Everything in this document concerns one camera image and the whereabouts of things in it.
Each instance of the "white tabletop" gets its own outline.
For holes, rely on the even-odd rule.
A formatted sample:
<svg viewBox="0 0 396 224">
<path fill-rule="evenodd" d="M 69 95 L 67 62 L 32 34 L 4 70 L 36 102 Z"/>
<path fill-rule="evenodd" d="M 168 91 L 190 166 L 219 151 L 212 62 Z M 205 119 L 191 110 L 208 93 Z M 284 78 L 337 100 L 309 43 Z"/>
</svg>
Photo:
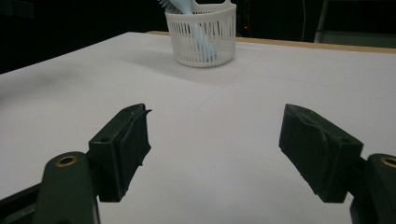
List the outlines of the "white tabletop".
<svg viewBox="0 0 396 224">
<path fill-rule="evenodd" d="M 396 54 L 237 43 L 223 66 L 173 58 L 169 36 L 128 33 L 0 76 L 0 198 L 118 111 L 146 104 L 152 149 L 102 223 L 350 223 L 322 203 L 278 148 L 285 104 L 310 108 L 396 154 Z"/>
</svg>

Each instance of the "dark background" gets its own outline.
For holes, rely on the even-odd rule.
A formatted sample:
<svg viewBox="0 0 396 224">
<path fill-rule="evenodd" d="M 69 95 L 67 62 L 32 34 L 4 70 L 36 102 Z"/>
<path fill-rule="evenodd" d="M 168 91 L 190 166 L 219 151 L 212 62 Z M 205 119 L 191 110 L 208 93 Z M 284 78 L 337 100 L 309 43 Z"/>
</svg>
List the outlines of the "dark background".
<svg viewBox="0 0 396 224">
<path fill-rule="evenodd" d="M 221 3 L 222 0 L 197 0 Z M 323 0 L 232 0 L 237 33 L 314 40 Z M 7 4 L 12 3 L 12 12 Z M 395 2 L 333 2 L 325 28 L 396 34 Z M 0 0 L 0 74 L 81 49 L 126 32 L 167 31 L 157 0 Z"/>
</svg>

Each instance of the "white basket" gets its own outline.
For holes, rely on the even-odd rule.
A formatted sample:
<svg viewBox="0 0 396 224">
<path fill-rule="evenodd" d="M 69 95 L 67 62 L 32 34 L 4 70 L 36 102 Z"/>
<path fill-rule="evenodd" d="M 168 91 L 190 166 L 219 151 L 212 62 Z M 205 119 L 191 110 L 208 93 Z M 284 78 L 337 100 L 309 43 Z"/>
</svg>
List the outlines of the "white basket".
<svg viewBox="0 0 396 224">
<path fill-rule="evenodd" d="M 191 1 L 193 15 L 165 12 L 176 60 L 191 67 L 227 63 L 235 55 L 236 5 Z"/>
</svg>

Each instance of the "light blue brush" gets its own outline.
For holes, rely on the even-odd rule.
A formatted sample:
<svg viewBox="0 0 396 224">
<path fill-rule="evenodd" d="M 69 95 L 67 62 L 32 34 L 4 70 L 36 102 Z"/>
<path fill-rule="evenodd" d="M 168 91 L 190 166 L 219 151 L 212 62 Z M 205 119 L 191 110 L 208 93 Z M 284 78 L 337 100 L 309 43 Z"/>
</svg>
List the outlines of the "light blue brush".
<svg viewBox="0 0 396 224">
<path fill-rule="evenodd" d="M 158 0 L 165 10 L 169 13 L 183 13 L 185 15 L 192 15 L 191 0 Z M 199 24 L 190 24 L 191 33 L 198 43 L 198 49 L 203 52 L 204 61 L 206 63 L 214 62 L 216 60 L 217 52 L 212 42 L 203 32 Z"/>
</svg>

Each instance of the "plastic basket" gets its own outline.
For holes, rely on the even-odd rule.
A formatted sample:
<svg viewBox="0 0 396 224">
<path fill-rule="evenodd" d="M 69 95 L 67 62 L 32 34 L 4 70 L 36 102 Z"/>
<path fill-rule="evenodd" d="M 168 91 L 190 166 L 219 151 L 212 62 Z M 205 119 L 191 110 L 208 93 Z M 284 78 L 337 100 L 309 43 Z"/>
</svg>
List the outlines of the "plastic basket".
<svg viewBox="0 0 396 224">
<path fill-rule="evenodd" d="M 192 0 L 193 15 L 165 12 L 176 60 L 191 67 L 212 67 L 235 55 L 236 5 L 200 5 Z"/>
</svg>

